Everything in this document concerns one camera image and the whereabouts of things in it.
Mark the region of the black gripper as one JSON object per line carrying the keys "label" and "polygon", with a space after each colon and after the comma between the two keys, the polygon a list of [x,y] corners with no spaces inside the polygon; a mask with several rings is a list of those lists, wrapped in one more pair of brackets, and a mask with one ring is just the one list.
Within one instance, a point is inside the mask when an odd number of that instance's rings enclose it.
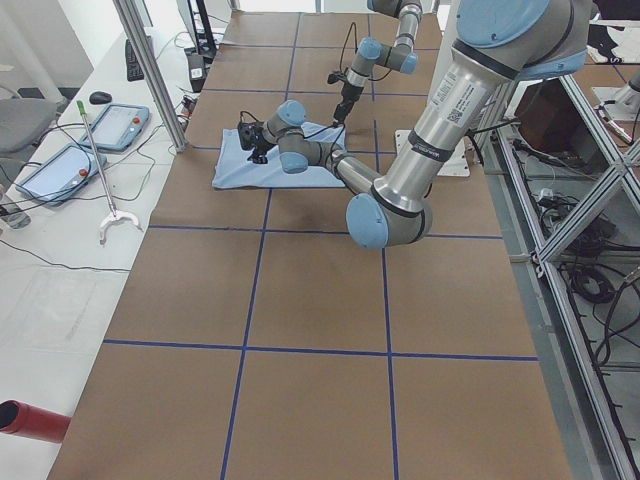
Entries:
{"label": "black gripper", "polygon": [[261,121],[239,121],[237,125],[241,148],[250,151],[248,161],[254,164],[267,164],[267,154],[272,149],[272,143],[264,136],[264,123]]}
{"label": "black gripper", "polygon": [[342,99],[334,110],[333,127],[339,127],[344,124],[345,118],[351,113],[355,103],[360,99],[365,86],[365,77],[352,70],[347,70],[346,72],[334,71],[328,75],[328,84],[335,84],[339,81],[343,83]]}

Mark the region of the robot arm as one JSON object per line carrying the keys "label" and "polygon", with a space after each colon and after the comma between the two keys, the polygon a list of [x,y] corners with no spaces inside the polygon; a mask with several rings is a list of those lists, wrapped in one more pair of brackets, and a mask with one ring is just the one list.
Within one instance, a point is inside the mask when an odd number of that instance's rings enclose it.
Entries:
{"label": "robot arm", "polygon": [[463,1],[451,45],[452,61],[430,93],[386,174],[381,175],[330,142],[305,136],[304,106],[282,103],[265,122],[240,122],[243,150],[264,164],[278,148],[282,169],[329,170],[353,192],[346,223],[369,249],[411,244],[430,229],[429,186],[467,135],[496,89],[509,81],[542,80],[579,70],[587,54],[589,1]]}
{"label": "robot arm", "polygon": [[336,106],[332,126],[343,125],[355,103],[360,99],[367,81],[374,81],[375,66],[404,74],[415,71],[418,57],[414,53],[416,34],[422,19],[420,1],[368,1],[367,7],[399,21],[393,45],[380,43],[372,37],[364,37],[357,46],[351,65],[329,74],[328,84],[342,82],[342,99]]}

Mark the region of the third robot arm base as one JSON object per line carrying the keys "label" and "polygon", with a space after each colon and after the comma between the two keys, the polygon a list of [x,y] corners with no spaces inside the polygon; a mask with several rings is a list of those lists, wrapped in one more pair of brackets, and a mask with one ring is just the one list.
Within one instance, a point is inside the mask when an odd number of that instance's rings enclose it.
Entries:
{"label": "third robot arm base", "polygon": [[593,87],[596,111],[605,121],[632,122],[639,114],[639,71],[620,88]]}

